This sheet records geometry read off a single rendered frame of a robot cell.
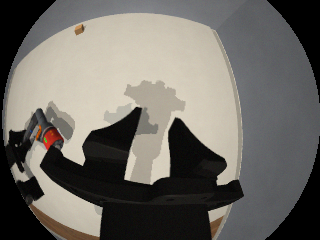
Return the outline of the grey hose nozzle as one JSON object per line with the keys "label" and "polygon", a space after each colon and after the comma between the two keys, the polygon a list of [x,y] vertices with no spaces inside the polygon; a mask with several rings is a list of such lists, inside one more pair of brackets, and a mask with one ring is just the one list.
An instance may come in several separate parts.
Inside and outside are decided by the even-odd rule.
{"label": "grey hose nozzle", "polygon": [[64,145],[63,137],[61,137],[59,131],[57,131],[55,125],[53,125],[51,121],[48,123],[47,117],[45,117],[43,109],[41,108],[37,108],[36,112],[33,113],[32,119],[29,121],[27,131],[25,131],[23,141],[21,141],[21,143],[24,143],[24,141],[27,140],[31,140],[31,144],[33,144],[33,141],[35,140],[40,141],[40,143],[44,143],[47,151],[49,147],[51,147],[51,144],[53,147],[60,149],[60,151]]}

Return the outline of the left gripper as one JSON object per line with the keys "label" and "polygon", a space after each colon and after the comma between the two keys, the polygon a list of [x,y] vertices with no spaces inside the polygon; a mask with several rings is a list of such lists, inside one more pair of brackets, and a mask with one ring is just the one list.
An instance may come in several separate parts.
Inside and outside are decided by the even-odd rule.
{"label": "left gripper", "polygon": [[[12,131],[11,129],[11,131],[9,131],[9,145],[5,145],[5,153],[7,153],[9,167],[12,167],[12,165],[16,163],[17,168],[19,168],[21,173],[25,171],[23,167],[23,164],[25,163],[25,156],[27,156],[28,149],[31,148],[32,145],[31,140],[27,140],[25,143],[20,145],[21,141],[23,141],[25,131],[27,131],[27,129],[19,132]],[[19,145],[19,147],[16,147],[16,144]]]}

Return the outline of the small tan cube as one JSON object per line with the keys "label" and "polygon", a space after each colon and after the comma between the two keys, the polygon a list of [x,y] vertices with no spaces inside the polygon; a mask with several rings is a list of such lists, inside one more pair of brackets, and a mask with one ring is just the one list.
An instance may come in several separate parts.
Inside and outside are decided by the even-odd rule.
{"label": "small tan cube", "polygon": [[84,32],[84,25],[83,24],[77,25],[77,27],[75,28],[76,36],[80,35],[80,33],[83,33],[83,32]]}

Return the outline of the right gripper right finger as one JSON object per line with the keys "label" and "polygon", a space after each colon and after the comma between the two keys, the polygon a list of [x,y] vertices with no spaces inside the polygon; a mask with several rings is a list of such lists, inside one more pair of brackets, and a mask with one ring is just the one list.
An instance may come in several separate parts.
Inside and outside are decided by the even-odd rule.
{"label": "right gripper right finger", "polygon": [[168,145],[169,176],[207,177],[211,179],[213,189],[217,188],[217,176],[227,168],[227,161],[205,147],[179,117],[175,117],[169,128]]}

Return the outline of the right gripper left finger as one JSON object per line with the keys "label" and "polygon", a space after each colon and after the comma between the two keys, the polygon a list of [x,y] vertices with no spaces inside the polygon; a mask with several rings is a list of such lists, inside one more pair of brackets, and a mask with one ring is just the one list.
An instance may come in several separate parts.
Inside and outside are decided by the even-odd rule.
{"label": "right gripper left finger", "polygon": [[84,172],[115,183],[124,180],[132,137],[135,137],[141,111],[143,108],[136,107],[117,123],[89,133],[83,143]]}

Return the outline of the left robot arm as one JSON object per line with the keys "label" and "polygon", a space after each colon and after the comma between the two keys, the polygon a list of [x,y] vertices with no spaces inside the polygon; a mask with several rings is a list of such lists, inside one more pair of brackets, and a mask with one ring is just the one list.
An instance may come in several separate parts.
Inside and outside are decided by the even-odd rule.
{"label": "left robot arm", "polygon": [[[17,181],[19,181],[19,183],[17,183]],[[31,179],[27,181],[17,181],[17,188],[19,188],[21,196],[24,197],[25,203],[27,203],[28,207],[33,203],[33,200],[39,200],[41,196],[44,196],[43,189],[40,188],[35,176],[31,177]]]}

